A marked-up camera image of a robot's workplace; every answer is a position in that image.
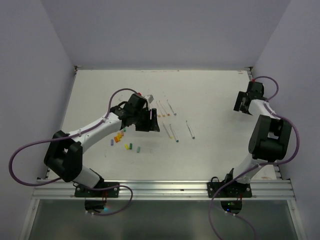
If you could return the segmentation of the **small yellow cap marker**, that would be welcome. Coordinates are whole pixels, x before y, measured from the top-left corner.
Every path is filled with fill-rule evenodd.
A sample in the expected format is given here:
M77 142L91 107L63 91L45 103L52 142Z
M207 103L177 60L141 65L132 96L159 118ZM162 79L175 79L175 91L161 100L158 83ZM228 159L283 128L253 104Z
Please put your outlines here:
M168 137L169 137L170 139L173 139L173 137L172 137L172 135L171 135L171 133L170 133L169 129L167 128L167 126L166 126L166 124L165 124L164 122L162 122L162 126L163 126L163 128L164 128L164 130L165 130L166 134L168 135Z

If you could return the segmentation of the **green cap marker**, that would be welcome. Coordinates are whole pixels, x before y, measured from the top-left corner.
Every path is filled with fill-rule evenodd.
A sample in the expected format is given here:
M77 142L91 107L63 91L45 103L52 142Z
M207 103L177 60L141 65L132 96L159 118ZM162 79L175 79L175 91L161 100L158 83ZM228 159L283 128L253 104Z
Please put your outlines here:
M178 136L177 136L177 134L175 132L175 129L173 128L173 126L171 124L169 124L169 128L170 128L170 130L172 132L174 140L178 143L179 142L179 138L178 138Z

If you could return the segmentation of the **orange cap marker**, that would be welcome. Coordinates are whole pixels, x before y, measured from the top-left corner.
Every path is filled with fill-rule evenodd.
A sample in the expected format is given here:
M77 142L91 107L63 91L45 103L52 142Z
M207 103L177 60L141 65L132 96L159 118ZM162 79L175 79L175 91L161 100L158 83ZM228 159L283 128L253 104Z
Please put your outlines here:
M163 103L162 103L161 101L159 101L159 103L160 103L163 111L165 112L165 114L166 114L167 116L170 116L169 112L167 111L167 109L165 108L165 106L163 105Z

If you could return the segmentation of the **mint cap marker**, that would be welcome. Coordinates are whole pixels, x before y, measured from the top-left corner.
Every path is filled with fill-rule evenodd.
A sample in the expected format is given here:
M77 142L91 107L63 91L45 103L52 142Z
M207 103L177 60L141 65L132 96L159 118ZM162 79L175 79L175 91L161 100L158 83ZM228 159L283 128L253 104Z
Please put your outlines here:
M194 140L196 137L195 137L194 132L193 132L193 130L191 128L191 125L189 124L189 122L187 120L185 122L186 122L186 126L187 126L187 128L189 130L190 136Z

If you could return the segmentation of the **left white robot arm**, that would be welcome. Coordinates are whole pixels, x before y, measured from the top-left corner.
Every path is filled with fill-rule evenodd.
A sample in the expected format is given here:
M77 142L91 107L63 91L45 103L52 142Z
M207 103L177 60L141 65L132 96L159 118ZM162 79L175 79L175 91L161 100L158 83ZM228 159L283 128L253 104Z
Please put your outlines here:
M106 114L76 131L56 132L44 157L45 165L65 182L86 187L92 196L103 193L103 178L83 164L83 154L103 138L131 125L139 132L159 132L152 95L133 93L129 100L109 106Z

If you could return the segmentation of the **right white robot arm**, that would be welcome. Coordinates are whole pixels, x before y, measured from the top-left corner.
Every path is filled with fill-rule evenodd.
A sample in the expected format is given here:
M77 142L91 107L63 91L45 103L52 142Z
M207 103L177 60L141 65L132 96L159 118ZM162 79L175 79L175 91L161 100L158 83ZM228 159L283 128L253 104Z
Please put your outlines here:
M223 192L235 196L241 187L247 188L261 168L283 160L287 154L292 125L276 116L264 97L264 85L250 81L245 92L240 91L233 110L256 117L256 124L248 143L246 158L225 176Z

